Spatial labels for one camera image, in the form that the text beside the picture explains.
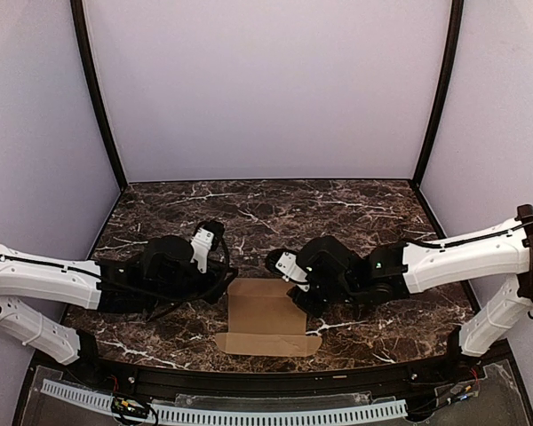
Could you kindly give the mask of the brown cardboard box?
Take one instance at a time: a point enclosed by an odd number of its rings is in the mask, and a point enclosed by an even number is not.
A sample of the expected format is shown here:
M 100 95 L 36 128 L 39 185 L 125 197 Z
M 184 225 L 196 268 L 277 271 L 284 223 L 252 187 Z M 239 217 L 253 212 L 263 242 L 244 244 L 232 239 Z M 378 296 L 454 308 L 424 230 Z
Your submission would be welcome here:
M 280 279 L 244 278 L 227 289 L 226 333 L 215 344 L 231 355 L 308 357 L 322 345 L 306 333 L 306 314 L 287 296 L 290 283 Z

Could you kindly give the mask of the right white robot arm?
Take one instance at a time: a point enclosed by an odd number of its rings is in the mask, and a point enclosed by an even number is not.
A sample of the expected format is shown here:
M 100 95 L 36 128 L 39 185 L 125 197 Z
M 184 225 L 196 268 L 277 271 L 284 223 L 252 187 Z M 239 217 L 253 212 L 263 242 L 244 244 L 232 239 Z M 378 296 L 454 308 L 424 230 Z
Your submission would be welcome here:
M 333 304 L 374 307 L 463 280 L 504 276 L 502 287 L 448 337 L 446 354 L 421 378 L 454 380 L 533 309 L 533 206 L 490 228 L 437 241 L 402 240 L 360 256 L 337 238 L 271 253 L 269 269 L 292 282 L 288 295 L 321 317 Z

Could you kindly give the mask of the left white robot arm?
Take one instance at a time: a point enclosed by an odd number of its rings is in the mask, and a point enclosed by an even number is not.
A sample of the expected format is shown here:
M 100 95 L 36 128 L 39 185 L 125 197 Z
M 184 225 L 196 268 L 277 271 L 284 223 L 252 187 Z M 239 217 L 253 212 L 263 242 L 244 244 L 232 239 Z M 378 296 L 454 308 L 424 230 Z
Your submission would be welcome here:
M 0 329 L 63 366 L 93 362 L 95 337 L 47 318 L 24 298 L 114 314 L 152 314 L 169 305 L 215 304 L 238 275 L 218 222 L 201 223 L 190 240 L 168 235 L 118 262 L 35 256 L 0 244 Z

